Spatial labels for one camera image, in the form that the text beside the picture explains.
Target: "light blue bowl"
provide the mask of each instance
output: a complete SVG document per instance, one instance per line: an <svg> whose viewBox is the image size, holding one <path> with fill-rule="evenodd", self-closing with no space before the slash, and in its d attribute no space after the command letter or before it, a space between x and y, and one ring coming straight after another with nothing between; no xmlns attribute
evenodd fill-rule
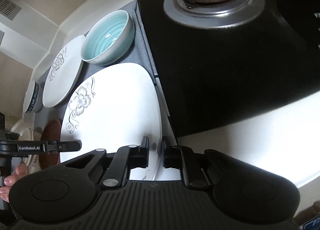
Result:
<svg viewBox="0 0 320 230"><path fill-rule="evenodd" d="M130 15L124 10L114 11L89 31L82 46L81 58L100 66L113 63L128 51L134 35Z"/></svg>

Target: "human hand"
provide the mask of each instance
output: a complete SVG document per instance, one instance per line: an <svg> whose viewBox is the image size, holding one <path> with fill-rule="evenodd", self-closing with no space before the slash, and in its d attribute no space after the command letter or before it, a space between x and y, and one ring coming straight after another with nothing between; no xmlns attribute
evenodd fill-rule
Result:
<svg viewBox="0 0 320 230"><path fill-rule="evenodd" d="M9 192L14 183L28 174L27 166L24 162L16 167L16 172L4 179L4 187L0 187L0 198L9 202Z"/></svg>

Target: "textured grip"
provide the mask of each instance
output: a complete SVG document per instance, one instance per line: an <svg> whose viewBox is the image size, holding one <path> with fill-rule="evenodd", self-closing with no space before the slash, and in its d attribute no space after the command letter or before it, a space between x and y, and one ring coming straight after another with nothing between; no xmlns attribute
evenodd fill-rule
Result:
<svg viewBox="0 0 320 230"><path fill-rule="evenodd" d="M4 179L11 175L11 168L1 168L1 176L0 176L0 185L5 186ZM3 199L0 199L0 210L9 209L9 203L5 202Z"/></svg>
<svg viewBox="0 0 320 230"><path fill-rule="evenodd" d="M181 181L128 181L105 190L81 216L63 223L36 224L20 220L12 230L297 230L291 221L272 225L242 223L222 213L203 191Z"/></svg>

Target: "black glass stovetop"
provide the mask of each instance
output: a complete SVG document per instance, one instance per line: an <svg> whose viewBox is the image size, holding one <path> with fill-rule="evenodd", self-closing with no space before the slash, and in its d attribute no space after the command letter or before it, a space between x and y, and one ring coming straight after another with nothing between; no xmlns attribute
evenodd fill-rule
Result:
<svg viewBox="0 0 320 230"><path fill-rule="evenodd" d="M176 137L224 126L320 90L320 0L265 0L235 28L171 21L164 0L140 0Z"/></svg>

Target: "flower design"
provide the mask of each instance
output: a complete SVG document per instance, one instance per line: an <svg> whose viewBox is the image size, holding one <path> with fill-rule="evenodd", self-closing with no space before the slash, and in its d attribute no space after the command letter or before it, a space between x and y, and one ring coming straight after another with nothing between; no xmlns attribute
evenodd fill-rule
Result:
<svg viewBox="0 0 320 230"><path fill-rule="evenodd" d="M70 124L69 122L66 123L66 130L67 132L70 132L72 130L72 124Z"/></svg>
<svg viewBox="0 0 320 230"><path fill-rule="evenodd" d="M94 90L94 77L88 78L84 83L85 87L81 86L74 93L74 98L68 104L69 107L69 123L66 124L66 130L73 133L79 127L79 122L76 117L82 115L84 109L91 103L91 97L94 98L96 93Z"/></svg>
<svg viewBox="0 0 320 230"><path fill-rule="evenodd" d="M59 53L55 61L52 63L52 67L58 70L63 63L64 63L63 55Z"/></svg>
<svg viewBox="0 0 320 230"><path fill-rule="evenodd" d="M52 81L56 75L56 71L61 67L61 65L64 63L64 60L66 58L67 48L64 47L61 52L57 55L57 57L54 59L52 65L51 65L51 72L50 72L50 81Z"/></svg>
<svg viewBox="0 0 320 230"><path fill-rule="evenodd" d="M90 87L91 87L91 82L88 80L85 82L85 88L90 89Z"/></svg>
<svg viewBox="0 0 320 230"><path fill-rule="evenodd" d="M75 110L76 115L79 116L84 112L84 109L90 105L90 103L91 98L87 95L87 90L81 86L73 101L69 103L69 108L70 110Z"/></svg>

